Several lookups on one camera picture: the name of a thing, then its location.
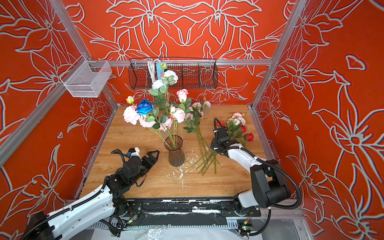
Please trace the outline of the dark smoked glass vase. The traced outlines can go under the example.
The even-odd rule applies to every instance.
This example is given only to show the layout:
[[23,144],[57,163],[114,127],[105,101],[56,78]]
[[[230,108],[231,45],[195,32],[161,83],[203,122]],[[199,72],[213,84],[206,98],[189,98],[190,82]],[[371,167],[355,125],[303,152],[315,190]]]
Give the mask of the dark smoked glass vase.
[[173,167],[181,167],[186,160],[182,150],[183,139],[178,135],[172,135],[166,138],[165,148],[169,152],[169,163]]

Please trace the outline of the pink peony stem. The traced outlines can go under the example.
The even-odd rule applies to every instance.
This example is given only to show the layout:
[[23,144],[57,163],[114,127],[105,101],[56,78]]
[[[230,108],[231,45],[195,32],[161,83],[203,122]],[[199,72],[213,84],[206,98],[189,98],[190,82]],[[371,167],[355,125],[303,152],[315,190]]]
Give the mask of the pink peony stem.
[[132,125],[140,124],[139,122],[140,116],[136,111],[136,108],[140,102],[136,105],[134,103],[134,98],[132,96],[129,96],[126,100],[129,106],[126,107],[126,109],[124,110],[124,113],[123,113],[124,121]]

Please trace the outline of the blue rose stem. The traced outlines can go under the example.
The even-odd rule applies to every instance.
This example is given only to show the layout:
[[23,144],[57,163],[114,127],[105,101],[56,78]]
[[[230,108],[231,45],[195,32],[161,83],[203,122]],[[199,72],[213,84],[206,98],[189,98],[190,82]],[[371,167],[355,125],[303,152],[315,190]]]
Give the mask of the blue rose stem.
[[150,129],[158,135],[165,143],[166,148],[174,150],[177,147],[176,137],[173,135],[172,127],[174,119],[166,113],[161,113],[149,100],[141,100],[136,108],[139,114],[139,122],[143,128]]

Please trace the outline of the pink rose stem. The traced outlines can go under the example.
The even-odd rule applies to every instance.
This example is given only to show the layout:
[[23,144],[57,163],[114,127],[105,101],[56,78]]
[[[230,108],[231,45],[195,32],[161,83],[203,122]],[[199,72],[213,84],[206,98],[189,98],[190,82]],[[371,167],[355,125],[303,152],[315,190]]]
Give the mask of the pink rose stem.
[[188,113],[191,111],[192,99],[188,97],[188,94],[187,89],[177,91],[179,103],[174,111],[174,119],[178,125],[186,120]]

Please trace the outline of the white green flower stem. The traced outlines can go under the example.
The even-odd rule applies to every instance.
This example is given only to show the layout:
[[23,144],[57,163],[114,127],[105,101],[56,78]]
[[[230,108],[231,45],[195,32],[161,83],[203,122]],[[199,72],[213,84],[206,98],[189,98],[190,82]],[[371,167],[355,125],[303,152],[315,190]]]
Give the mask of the white green flower stem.
[[[168,116],[171,117],[172,102],[170,100],[169,88],[178,82],[178,76],[174,71],[167,68],[164,71],[162,79],[158,80],[156,73],[157,62],[159,61],[148,61],[148,70],[150,73],[150,80],[152,81],[151,88],[148,90],[148,92],[155,99],[153,102],[154,106],[159,107],[161,112],[165,112]],[[176,123],[174,120],[174,126],[172,127],[172,130],[175,130],[175,128]]]

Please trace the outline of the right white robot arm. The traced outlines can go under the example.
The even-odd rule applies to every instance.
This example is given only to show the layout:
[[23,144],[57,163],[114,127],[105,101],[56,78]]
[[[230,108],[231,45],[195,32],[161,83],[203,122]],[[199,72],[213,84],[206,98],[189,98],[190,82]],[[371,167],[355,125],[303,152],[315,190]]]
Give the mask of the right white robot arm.
[[276,160],[264,160],[231,140],[228,128],[214,118],[214,135],[211,149],[217,154],[236,161],[251,176],[252,189],[235,196],[240,209],[275,207],[293,210],[301,206],[302,193],[293,178],[281,169]]

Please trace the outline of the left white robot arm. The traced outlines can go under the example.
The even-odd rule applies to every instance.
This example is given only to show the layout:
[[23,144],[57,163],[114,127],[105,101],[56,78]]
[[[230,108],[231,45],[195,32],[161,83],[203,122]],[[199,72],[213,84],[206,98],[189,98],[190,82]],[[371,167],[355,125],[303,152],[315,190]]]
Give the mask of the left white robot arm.
[[157,163],[160,151],[150,151],[143,157],[138,148],[124,154],[116,149],[111,152],[122,159],[122,167],[94,191],[57,211],[35,214],[22,235],[23,240],[69,240],[92,224],[106,218],[121,220],[131,207],[124,197],[138,180]]

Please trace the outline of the small pink flower bunch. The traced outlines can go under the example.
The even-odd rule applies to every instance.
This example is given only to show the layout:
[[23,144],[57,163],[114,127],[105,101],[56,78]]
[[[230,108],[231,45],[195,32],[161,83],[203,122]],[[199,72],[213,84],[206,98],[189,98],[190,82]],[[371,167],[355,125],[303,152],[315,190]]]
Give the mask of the small pink flower bunch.
[[187,108],[181,108],[182,104],[178,107],[171,107],[171,117],[178,124],[184,123],[183,129],[187,133],[193,133],[196,135],[200,153],[200,158],[196,161],[194,166],[199,171],[200,175],[205,175],[210,167],[214,168],[214,173],[217,173],[217,154],[210,148],[208,141],[203,137],[203,131],[201,130],[200,123],[204,117],[204,112],[211,108],[209,101],[196,102]]

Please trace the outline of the pink rose bunch right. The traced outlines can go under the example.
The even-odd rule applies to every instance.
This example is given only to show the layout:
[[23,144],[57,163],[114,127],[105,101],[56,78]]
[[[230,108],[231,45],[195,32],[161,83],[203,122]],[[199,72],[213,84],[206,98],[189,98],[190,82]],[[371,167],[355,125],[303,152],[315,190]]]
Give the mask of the pink rose bunch right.
[[244,135],[247,132],[245,114],[236,112],[227,120],[227,130],[231,140],[238,142],[244,140]]

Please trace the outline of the red rose stem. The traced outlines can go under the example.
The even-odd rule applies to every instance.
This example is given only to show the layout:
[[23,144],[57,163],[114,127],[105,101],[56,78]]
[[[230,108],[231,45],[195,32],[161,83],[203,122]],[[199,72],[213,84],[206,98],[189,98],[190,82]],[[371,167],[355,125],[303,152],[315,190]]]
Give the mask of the red rose stem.
[[244,140],[240,141],[239,143],[241,143],[243,146],[245,146],[246,143],[252,142],[253,140],[254,140],[254,135],[251,132],[248,132],[248,130],[247,130],[246,134],[244,135]]

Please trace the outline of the light blue box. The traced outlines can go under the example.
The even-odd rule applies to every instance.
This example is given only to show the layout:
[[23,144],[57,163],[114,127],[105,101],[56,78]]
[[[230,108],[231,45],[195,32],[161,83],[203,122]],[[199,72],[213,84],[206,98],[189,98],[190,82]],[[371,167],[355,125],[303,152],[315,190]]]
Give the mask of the light blue box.
[[161,80],[163,75],[164,75],[164,71],[165,69],[167,69],[167,64],[164,63],[164,62],[157,62],[156,63],[156,73],[157,73],[157,79],[158,80]]

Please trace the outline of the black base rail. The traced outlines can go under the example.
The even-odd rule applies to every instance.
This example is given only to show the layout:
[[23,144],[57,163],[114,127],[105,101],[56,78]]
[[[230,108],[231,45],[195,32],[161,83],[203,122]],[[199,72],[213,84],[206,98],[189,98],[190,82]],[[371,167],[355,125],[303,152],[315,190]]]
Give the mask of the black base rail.
[[261,216],[255,207],[242,209],[234,197],[130,198],[120,216],[129,228],[229,228]]

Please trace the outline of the clear acrylic wall bin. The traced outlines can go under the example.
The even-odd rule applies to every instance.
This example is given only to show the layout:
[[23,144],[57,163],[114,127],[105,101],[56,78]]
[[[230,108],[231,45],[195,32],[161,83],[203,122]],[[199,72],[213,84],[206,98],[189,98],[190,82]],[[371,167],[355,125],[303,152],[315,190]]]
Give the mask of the clear acrylic wall bin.
[[60,81],[74,98],[97,98],[112,74],[107,61],[82,60],[66,72]]

